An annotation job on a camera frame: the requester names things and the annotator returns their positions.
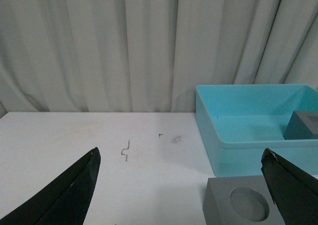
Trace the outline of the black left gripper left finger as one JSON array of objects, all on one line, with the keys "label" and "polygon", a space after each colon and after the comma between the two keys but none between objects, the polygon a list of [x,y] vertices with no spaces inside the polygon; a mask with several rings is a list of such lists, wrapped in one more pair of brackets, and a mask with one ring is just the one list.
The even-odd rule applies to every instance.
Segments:
[{"label": "black left gripper left finger", "polygon": [[82,225],[101,163],[93,148],[37,194],[4,216],[2,225]]}]

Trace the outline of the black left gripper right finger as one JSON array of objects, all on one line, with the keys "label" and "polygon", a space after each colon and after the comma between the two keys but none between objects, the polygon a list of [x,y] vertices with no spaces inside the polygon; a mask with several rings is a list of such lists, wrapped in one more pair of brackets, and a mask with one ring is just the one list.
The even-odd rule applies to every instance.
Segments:
[{"label": "black left gripper right finger", "polygon": [[274,151],[261,158],[266,185],[285,224],[318,223],[318,180]]}]

